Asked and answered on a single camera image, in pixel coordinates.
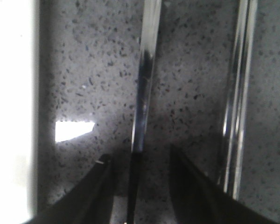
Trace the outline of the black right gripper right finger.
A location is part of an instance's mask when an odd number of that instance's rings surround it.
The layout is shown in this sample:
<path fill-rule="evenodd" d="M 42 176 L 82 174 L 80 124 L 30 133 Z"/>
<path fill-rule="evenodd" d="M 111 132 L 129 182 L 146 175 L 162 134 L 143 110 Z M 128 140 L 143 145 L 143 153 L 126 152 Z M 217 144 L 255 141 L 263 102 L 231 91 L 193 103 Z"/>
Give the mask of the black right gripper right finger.
<path fill-rule="evenodd" d="M 170 145 L 169 192 L 179 224 L 273 224 L 232 199 L 186 156 Z"/>

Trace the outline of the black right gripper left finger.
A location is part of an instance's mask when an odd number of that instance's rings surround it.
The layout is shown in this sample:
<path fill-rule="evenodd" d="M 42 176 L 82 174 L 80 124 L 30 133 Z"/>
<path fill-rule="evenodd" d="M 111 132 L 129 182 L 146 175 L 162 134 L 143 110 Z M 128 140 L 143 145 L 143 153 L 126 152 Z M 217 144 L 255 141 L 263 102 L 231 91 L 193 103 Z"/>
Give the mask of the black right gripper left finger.
<path fill-rule="evenodd" d="M 108 224 L 112 213 L 112 156 L 102 155 L 63 198 L 27 224 Z"/>

